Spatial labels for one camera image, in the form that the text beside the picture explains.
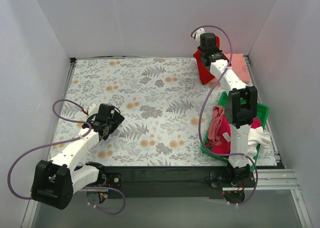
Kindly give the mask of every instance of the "floral tablecloth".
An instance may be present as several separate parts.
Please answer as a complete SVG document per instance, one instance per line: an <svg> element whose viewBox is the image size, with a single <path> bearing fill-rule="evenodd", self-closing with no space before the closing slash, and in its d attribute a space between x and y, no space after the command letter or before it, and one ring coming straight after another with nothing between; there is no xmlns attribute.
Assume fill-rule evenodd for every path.
<svg viewBox="0 0 320 228"><path fill-rule="evenodd" d="M199 112L212 84L202 85L192 58L127 58L78 60L67 99L84 107L91 103L116 105L125 121L81 161L103 165L225 165L200 149ZM202 137L224 90L213 91L201 121ZM64 103L62 115L86 116ZM58 122L53 141L75 137L80 124ZM48 158L67 144L53 146ZM258 165L276 165L273 149L260 149Z"/></svg>

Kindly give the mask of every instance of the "clothing label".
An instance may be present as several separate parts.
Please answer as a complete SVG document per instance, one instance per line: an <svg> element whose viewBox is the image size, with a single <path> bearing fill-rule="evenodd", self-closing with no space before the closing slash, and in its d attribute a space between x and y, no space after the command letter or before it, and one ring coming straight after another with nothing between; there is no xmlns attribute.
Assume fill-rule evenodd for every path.
<svg viewBox="0 0 320 228"><path fill-rule="evenodd" d="M227 142L230 142L230 135L228 133L223 133L222 136L225 138Z"/></svg>

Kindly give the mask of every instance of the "green plastic bin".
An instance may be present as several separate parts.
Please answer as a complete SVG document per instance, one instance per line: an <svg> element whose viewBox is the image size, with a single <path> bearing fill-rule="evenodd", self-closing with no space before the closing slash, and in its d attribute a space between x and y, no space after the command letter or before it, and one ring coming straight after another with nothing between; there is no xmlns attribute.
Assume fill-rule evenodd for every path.
<svg viewBox="0 0 320 228"><path fill-rule="evenodd" d="M221 95L221 97L220 97L220 100L219 100L218 105L221 105L221 106L223 106L223 107L226 107L227 99L228 99L227 93L226 93L226 92L223 92L222 95ZM257 118L260 120L263 129L265 129L265 125L266 125L266 122L267 122L268 113L269 113L269 107L268 107L267 105L258 103L256 116L257 116ZM204 143L206 143L207 138L208 138L208 131L207 131L206 134L205 134L205 137L204 137L204 140L203 140ZM207 154L207 155L210 155L210 156L212 156L212 157L214 157L214 158L216 158L216 159L222 160L222 161L224 161L225 163L228 162L228 159L225 158L225 157L217 156L217 155L214 155L214 154L211 154L211 153L207 152L206 149L205 149L203 146L201 146L201 150L202 150L203 153L205 153L205 154ZM259 154L259 150L260 150L260 145L258 145L258 146L256 147L256 150L257 150L257 154L256 154L256 156L254 157L255 163L257 163L258 154Z"/></svg>

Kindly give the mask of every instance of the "purple hose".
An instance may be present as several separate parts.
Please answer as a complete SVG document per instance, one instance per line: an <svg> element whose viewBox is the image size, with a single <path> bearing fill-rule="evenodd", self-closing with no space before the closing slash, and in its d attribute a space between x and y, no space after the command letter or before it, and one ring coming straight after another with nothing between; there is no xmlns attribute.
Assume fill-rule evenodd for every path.
<svg viewBox="0 0 320 228"><path fill-rule="evenodd" d="M84 189L105 190L106 187L88 187L88 186L86 186L86 187L84 187ZM107 189L108 189L108 190L114 190L114 191L118 192L118 193L122 196L122 198L123 198L123 205L122 205L122 207L121 207L120 210L118 210L117 212L111 212L111 211L108 211L108 210L102 208L101 206L96 205L96 204L93 204L93 203L91 203L91 202L89 202L89 204L92 205L93 207L95 206L96 208L98 208L99 210L102 210L103 212L105 212L105 213L107 213L107 214L112 214L112 215L119 214L121 211L123 211L123 209L124 209L125 206L126 206L126 197L125 197L125 195L124 195L120 190L118 190L118 189L111 188L111 187L107 187Z"/></svg>
<svg viewBox="0 0 320 228"><path fill-rule="evenodd" d="M203 102L203 105L202 105L202 107L201 107L200 116L199 116L199 124L198 124L199 139L200 139L201 145L202 145L202 146L206 149L206 151L209 152L210 154L217 155L217 156L222 156L222 157L232 156L232 155L243 155L243 156L246 157L248 160L250 160L251 163L253 164L253 167L254 167L254 170L255 170L255 184L254 184L252 193L249 195L249 197L248 197L246 200L244 200L243 202L241 202L241 203L238 204L238 205L242 205L242 204L247 203L247 202L252 198L252 196L254 195L254 193L255 193L255 191L256 191L256 188L257 188L257 183L258 183L258 170L257 170L257 167L256 167L256 165L255 165L255 162L254 162L249 156L247 156L247 155L245 155L245 154L243 154L243 153L232 153L232 154L217 154L217 153L214 153L214 152L212 152L211 150L209 150L209 149L206 147L204 141L202 140L202 136L201 136L201 119L202 119L202 115L203 115L203 113L204 113L205 106L206 106L207 101L208 101L208 99L209 99L209 97L210 97L210 94L211 94L212 91L215 89L215 87L217 86L217 84L221 81L222 77L226 74L226 72L227 72L227 70L228 70L228 68L229 68L229 66L230 66L230 63L231 63L231 60L232 60L232 56L233 56L233 47L232 47L231 41L230 41L230 39L229 39L229 36L226 34L226 32L225 32L223 29L221 29L221 28L219 28L219 27L217 27L217 26L213 26L213 25L203 25L203 26L200 26L200 27L196 28L195 30L193 30L193 31L191 32L191 36L194 34L194 32L195 32L196 30L198 30L198 29L200 29L200 28L206 28L206 27L211 27L211 28L219 29L220 31L222 31L222 32L225 34L225 36L226 36L226 38L228 39L229 44L230 44L230 59L229 59L229 62L228 62L227 67L226 67L225 70L222 72L222 74L220 75L220 77L218 78L218 80L216 81L216 83L213 85L213 87L210 89L210 91L209 91L208 95L206 96L206 98L205 98L205 100L204 100L204 102Z"/></svg>
<svg viewBox="0 0 320 228"><path fill-rule="evenodd" d="M56 110L55 110L55 106L57 105L57 103L61 102L61 101L66 101L66 102L70 102L70 103L73 103L75 105L77 105L78 107L80 107L82 110L85 110L80 104L77 104L76 102L74 101L71 101L69 99L60 99L60 100L57 100L55 101L55 103L53 104L52 106L52 110L53 110L53 113L60 119L63 119L65 121L69 121L69 122L72 122L72 123L81 123L81 124L87 124L89 126L89 130L83 134L82 137L86 137L92 130L92 127L89 123L85 122L85 121L76 121L76 120L72 120L72 119L67 119L67 118L64 118L62 116L60 116ZM12 173L12 170L14 169L15 165L19 162L19 160L21 160L23 157L25 157L27 154L33 152L33 151L36 151L38 149L42 149L42 148L46 148L46 147L50 147L52 145L57 145L57 144L65 144L65 143L68 143L68 142L73 142L73 141L76 141L76 140L79 140L81 139L81 137L77 137L77 138L73 138L73 139L68 139L68 140L64 140L64 141L59 141L59 142L56 142L56 143L51 143L51 144L44 144L44 145L41 145L41 146L38 146L36 148L33 148L33 149L30 149L28 151L26 151L25 153L23 153L22 155L20 155L14 162L13 164L11 165L10 169L9 169L9 172L8 172L8 176L7 176L7 183L8 183L8 187L9 187L9 190L11 191L11 193L20 198L20 199L31 199L31 197L27 197L27 196L22 196L22 195L19 195L18 193L16 193L12 187L12 184L11 184L11 173Z"/></svg>

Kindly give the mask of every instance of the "purple cable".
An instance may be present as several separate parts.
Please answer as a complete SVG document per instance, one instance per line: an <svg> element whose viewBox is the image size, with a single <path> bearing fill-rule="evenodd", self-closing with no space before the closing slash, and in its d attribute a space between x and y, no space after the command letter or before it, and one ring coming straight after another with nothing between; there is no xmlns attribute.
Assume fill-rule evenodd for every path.
<svg viewBox="0 0 320 228"><path fill-rule="evenodd" d="M105 212L107 214L111 214L111 215L119 214L121 211L123 211L123 209L126 206L126 197L120 190L115 189L115 188L111 188L111 187L88 187L88 186L84 187L84 189L96 189L96 190L105 190L106 188L108 190L114 190L114 191L118 192L122 196L122 198L123 198L123 206L121 207L120 210L118 210L117 212L111 212L111 211L108 211L108 210L102 208L101 206L93 204L91 202L89 202L88 204L92 205L93 207L98 208L99 210L102 210L103 212Z"/></svg>
<svg viewBox="0 0 320 228"><path fill-rule="evenodd" d="M245 204L247 203L251 198L252 196L254 195L255 191L256 191L256 188L257 188L257 183L258 183L258 170L257 170L257 167L255 165L255 162L247 155L243 154L243 153L232 153L232 154L217 154L217 153L214 153L212 152L211 150L209 150L204 141L202 140L202 136L201 136L201 120L202 120L202 115L204 113L204 109L205 109L205 106L207 104L207 101L210 97L210 94L212 93L212 91L215 89L215 87L217 86L217 84L221 81L222 77L226 74L226 72L228 71L228 68L230 67L230 64L231 64L231 60L232 60L232 56L233 56L233 47L232 47L232 44L231 44L231 40L229 39L229 36L226 34L226 32L217 27L217 26L213 26L213 25L203 25L203 26L200 26L198 28L196 28L195 30L193 30L191 32L191 36L194 34L194 32L200 28L206 28L206 27L211 27L211 28L216 28L216 29L219 29L220 31L222 31L226 38L228 39L229 41L229 44L230 44L230 59L229 59L229 62L228 62L228 65L227 67L225 68L225 70L222 72L222 74L220 75L220 77L218 78L218 80L216 81L216 83L213 85L213 87L210 89L208 95L206 96L205 100L204 100L204 103L201 107L201 111L200 111L200 116L199 116L199 124L198 124L198 132L199 132L199 139L200 139L200 143L201 145L206 149L207 152L209 152L210 154L213 154L213 155L217 155L217 156L222 156L222 157L225 157L225 156L232 156L232 155L242 155L244 157L246 157L248 160L251 161L251 163L253 164L253 167L254 167L254 170L255 170L255 184L254 184L254 187L253 187L253 190L252 190L252 193L249 195L249 197L244 200L243 202L239 203L239 204L233 204L233 205L242 205L242 204Z"/></svg>
<svg viewBox="0 0 320 228"><path fill-rule="evenodd" d="M85 122L85 121L76 121L76 120L72 120L72 119L67 119L67 118L64 118L62 116L60 116L56 110L55 110L55 106L57 105L57 103L61 102L61 101L66 101L66 102L70 102L72 104L75 104L77 105L78 107L81 108L82 111L84 111L85 109L80 105L80 104L77 104L76 102L72 101L72 100L69 100L69 99L59 99L57 101L55 101L55 103L53 104L52 106L52 110L53 110L53 113L60 119L63 119L65 121L69 121L69 122L72 122L72 123L81 123L81 124L86 124L89 126L89 130L83 134L82 137L86 137L92 130L92 127L89 123ZM81 137L77 137L77 138L73 138L73 139L68 139L68 140L64 140L64 141L59 141L59 142L56 142L56 143L51 143L51 144L44 144L44 145L41 145L41 146L38 146L36 148L33 148L33 149L30 149L28 151L26 151L25 153L23 153L22 155L20 155L14 162L13 164L11 165L10 169L9 169L9 172L8 172L8 176L7 176L7 183L8 183L8 187L9 187L9 190L11 191L11 193L20 198L20 199L32 199L31 197L27 197L27 196L22 196L22 195L19 195L18 193L16 193L12 187L12 184L11 184L11 173L12 173L12 170L14 169L15 165L23 158L25 157L27 154L33 152L33 151L36 151L38 149L42 149L42 148L46 148L46 147L50 147L52 145L57 145L57 144L65 144L65 143L68 143L68 142L73 142L73 141L76 141L76 140L79 140L81 139Z"/></svg>

